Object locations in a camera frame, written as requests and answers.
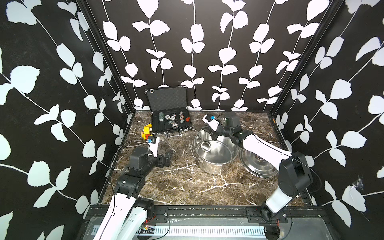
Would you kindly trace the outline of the stainless steel pot lid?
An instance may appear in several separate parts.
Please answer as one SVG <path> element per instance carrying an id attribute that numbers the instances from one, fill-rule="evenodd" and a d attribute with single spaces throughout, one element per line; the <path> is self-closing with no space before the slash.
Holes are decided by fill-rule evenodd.
<path id="1" fill-rule="evenodd" d="M 279 172 L 272 164 L 250 151 L 242 149 L 239 156 L 245 169 L 256 177 L 271 178 Z"/>

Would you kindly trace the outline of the long steel ladle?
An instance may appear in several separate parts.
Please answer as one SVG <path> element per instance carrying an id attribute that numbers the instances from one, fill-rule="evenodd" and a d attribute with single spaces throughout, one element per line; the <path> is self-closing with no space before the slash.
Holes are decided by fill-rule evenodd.
<path id="1" fill-rule="evenodd" d="M 205 153 L 213 152 L 214 149 L 218 146 L 218 144 L 219 142 L 213 140 L 211 137 L 202 138 L 200 143 L 200 148 Z"/>

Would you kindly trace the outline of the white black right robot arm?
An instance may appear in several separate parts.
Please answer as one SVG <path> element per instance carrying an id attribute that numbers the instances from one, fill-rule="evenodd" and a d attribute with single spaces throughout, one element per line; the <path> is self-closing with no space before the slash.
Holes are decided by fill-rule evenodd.
<path id="1" fill-rule="evenodd" d="M 243 129 L 236 113 L 226 114 L 225 120 L 226 123 L 222 125 L 211 114 L 203 117 L 213 140 L 219 136 L 227 137 L 236 146 L 261 157 L 278 170 L 278 187 L 262 204 L 260 210 L 261 218 L 265 222 L 271 222 L 295 196 L 313 183 L 311 168 L 300 152 L 291 153 L 280 149 L 259 138 L 252 131 Z"/>

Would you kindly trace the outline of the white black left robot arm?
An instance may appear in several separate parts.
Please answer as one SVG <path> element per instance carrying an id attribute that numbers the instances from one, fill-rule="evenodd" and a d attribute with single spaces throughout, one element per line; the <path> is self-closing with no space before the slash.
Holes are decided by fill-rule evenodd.
<path id="1" fill-rule="evenodd" d="M 154 168 L 169 167 L 173 151 L 164 155 L 135 148 L 127 170 L 119 177 L 108 211 L 94 237 L 95 240 L 131 240 L 146 221 L 154 218 L 154 201 L 141 198 L 146 176 Z"/>

